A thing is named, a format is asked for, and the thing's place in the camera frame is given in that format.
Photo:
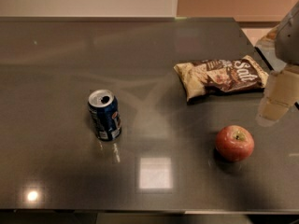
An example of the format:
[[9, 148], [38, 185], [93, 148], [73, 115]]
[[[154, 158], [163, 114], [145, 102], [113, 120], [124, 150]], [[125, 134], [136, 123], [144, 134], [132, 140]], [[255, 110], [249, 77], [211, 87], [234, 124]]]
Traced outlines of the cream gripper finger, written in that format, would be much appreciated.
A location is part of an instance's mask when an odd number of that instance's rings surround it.
[[277, 123], [299, 101], [299, 66], [287, 64], [272, 71], [267, 80], [256, 120], [269, 127]]

